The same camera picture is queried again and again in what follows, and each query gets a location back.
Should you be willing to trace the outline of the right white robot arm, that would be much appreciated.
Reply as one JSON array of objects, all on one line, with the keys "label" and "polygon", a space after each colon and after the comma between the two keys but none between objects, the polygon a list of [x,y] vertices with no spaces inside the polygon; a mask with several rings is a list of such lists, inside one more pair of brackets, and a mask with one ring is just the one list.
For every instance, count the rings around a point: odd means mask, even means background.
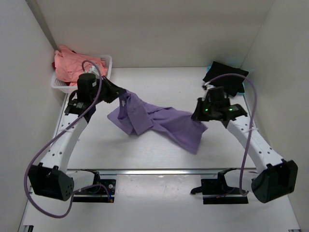
[{"label": "right white robot arm", "polygon": [[256,168],[255,173],[229,168],[217,174],[216,187],[221,193],[248,191],[262,203],[292,193],[295,189],[298,166],[285,160],[253,129],[252,117],[240,104],[231,104],[222,87],[213,87],[197,99],[191,118],[194,121],[220,121],[244,147]]}]

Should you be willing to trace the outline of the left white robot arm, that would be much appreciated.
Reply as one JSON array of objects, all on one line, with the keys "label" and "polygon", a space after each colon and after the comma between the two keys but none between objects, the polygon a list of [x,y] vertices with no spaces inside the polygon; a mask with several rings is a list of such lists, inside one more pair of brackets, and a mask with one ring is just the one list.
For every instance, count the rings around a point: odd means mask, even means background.
[{"label": "left white robot arm", "polygon": [[89,192],[100,189],[98,172],[83,169],[68,174],[68,163],[81,133],[96,111],[96,105],[102,101],[111,103],[125,92],[106,77],[98,79],[92,73],[79,76],[77,89],[69,95],[58,139],[48,146],[39,164],[31,165],[29,169],[28,178],[35,194],[67,201],[75,191],[84,187]]}]

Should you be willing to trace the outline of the purple t shirt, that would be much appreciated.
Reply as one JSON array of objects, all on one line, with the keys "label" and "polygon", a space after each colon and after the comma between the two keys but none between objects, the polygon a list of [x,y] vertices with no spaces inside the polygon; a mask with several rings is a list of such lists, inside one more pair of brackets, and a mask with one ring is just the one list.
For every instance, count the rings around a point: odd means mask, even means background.
[{"label": "purple t shirt", "polygon": [[202,134],[207,130],[203,123],[191,118],[190,112],[144,102],[130,91],[119,98],[119,107],[107,118],[128,135],[153,130],[192,154],[198,152]]}]

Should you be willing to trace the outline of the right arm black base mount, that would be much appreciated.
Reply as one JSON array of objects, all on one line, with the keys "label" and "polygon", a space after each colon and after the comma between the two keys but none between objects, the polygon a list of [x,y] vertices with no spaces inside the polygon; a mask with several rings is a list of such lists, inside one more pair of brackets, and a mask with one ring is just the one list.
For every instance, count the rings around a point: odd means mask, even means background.
[{"label": "right arm black base mount", "polygon": [[248,204],[247,196],[239,193],[239,188],[229,187],[225,180],[225,174],[235,171],[236,168],[229,168],[218,172],[216,178],[201,179],[201,186],[191,189],[190,194],[201,193],[203,204]]}]

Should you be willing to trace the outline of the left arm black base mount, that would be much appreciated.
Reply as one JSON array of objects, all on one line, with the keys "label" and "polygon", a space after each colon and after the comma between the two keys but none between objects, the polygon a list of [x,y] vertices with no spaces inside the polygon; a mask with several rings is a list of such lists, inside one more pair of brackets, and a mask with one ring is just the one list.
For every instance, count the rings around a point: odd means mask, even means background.
[{"label": "left arm black base mount", "polygon": [[80,169],[68,174],[74,181],[72,202],[113,203],[116,179],[101,175],[99,171]]}]

